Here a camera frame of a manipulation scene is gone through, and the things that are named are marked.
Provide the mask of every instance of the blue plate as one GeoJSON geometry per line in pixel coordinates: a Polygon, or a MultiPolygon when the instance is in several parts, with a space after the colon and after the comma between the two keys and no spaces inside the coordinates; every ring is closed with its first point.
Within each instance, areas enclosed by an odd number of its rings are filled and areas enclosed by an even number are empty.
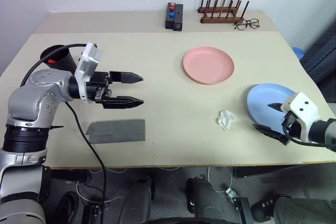
{"type": "Polygon", "coordinates": [[[272,109],[270,103],[284,103],[294,91],[277,84],[265,83],[253,87],[247,95],[247,109],[254,121],[283,134],[282,118],[285,113],[272,109]]]}

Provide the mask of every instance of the pink plate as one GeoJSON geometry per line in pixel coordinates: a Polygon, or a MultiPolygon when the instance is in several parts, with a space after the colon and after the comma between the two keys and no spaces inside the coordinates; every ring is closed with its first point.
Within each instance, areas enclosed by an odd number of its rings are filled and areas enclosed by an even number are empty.
{"type": "Polygon", "coordinates": [[[229,78],[235,65],[231,57],[214,47],[197,47],[183,58],[188,76],[202,84],[217,84],[229,78]]]}

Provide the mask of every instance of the crumpled tissue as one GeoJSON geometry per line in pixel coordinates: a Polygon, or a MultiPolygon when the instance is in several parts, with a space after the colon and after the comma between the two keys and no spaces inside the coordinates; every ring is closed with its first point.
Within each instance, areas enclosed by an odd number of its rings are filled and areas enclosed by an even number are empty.
{"type": "Polygon", "coordinates": [[[227,131],[231,127],[231,123],[236,120],[232,112],[227,110],[222,110],[219,112],[218,124],[223,128],[224,131],[227,131]]]}

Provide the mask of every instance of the white cable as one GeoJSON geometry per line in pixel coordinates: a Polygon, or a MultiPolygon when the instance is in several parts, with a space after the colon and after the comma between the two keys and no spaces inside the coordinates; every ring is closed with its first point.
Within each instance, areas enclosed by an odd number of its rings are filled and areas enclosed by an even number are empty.
{"type": "MultiPolygon", "coordinates": [[[[106,170],[108,170],[110,172],[113,172],[113,173],[124,173],[124,172],[126,172],[127,168],[125,168],[124,170],[121,170],[120,172],[117,171],[117,170],[112,170],[112,169],[106,169],[106,170]]],[[[90,173],[99,173],[101,171],[102,171],[101,169],[99,169],[97,171],[94,171],[94,170],[90,169],[90,173]]]]}
{"type": "MultiPolygon", "coordinates": [[[[210,183],[210,166],[208,167],[208,182],[210,183]]],[[[230,187],[231,187],[231,184],[232,184],[232,176],[233,176],[233,168],[232,168],[232,166],[231,166],[231,179],[230,179],[230,184],[229,184],[229,186],[228,186],[228,188],[227,189],[229,189],[230,187]]],[[[225,192],[226,190],[223,190],[223,191],[216,191],[217,193],[223,193],[223,192],[225,192]]]]}
{"type": "Polygon", "coordinates": [[[180,169],[180,167],[173,168],[173,169],[166,169],[166,168],[161,168],[161,167],[158,167],[158,168],[161,169],[161,170],[177,170],[177,169],[180,169]]]}
{"type": "MultiPolygon", "coordinates": [[[[78,182],[76,182],[76,191],[77,191],[78,196],[81,197],[83,200],[86,200],[86,201],[91,202],[91,203],[96,203],[96,204],[101,203],[101,201],[93,201],[93,200],[89,200],[89,199],[85,198],[84,196],[82,196],[82,195],[79,193],[79,190],[78,190],[78,182]]],[[[114,197],[113,199],[106,200],[105,203],[112,202],[112,201],[114,201],[114,200],[116,200],[116,199],[121,199],[121,198],[124,198],[124,197],[123,197],[123,196],[116,196],[116,197],[114,197]]]]}

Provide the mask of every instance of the table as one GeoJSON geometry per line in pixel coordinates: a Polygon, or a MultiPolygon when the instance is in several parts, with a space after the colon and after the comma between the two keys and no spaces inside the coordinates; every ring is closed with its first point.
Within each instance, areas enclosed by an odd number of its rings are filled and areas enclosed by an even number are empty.
{"type": "MultiPolygon", "coordinates": [[[[0,77],[3,91],[0,133],[5,133],[9,96],[40,53],[51,45],[90,41],[103,50],[97,71],[130,71],[144,78],[143,82],[135,84],[114,83],[111,86],[116,95],[130,95],[145,101],[133,109],[105,110],[99,104],[71,102],[84,131],[95,121],[145,119],[145,142],[95,145],[107,167],[336,161],[336,153],[326,148],[294,143],[283,146],[252,127],[246,95],[254,85],[266,82],[304,92],[318,105],[323,120],[333,117],[318,87],[265,14],[246,13],[246,17],[258,17],[261,28],[237,31],[230,25],[201,25],[199,14],[185,13],[182,32],[165,30],[163,20],[159,22],[162,15],[160,12],[63,13],[47,17],[0,77]],[[139,17],[150,18],[137,20],[139,17]],[[184,55],[200,46],[219,48],[232,57],[235,71],[228,80],[207,86],[194,82],[184,73],[184,55]],[[215,122],[220,110],[236,115],[237,121],[229,131],[223,131],[215,122]]],[[[71,50],[75,60],[80,53],[80,48],[71,50]]],[[[45,165],[52,168],[99,167],[65,104],[59,106],[53,125],[66,126],[50,131],[45,165]]]]}

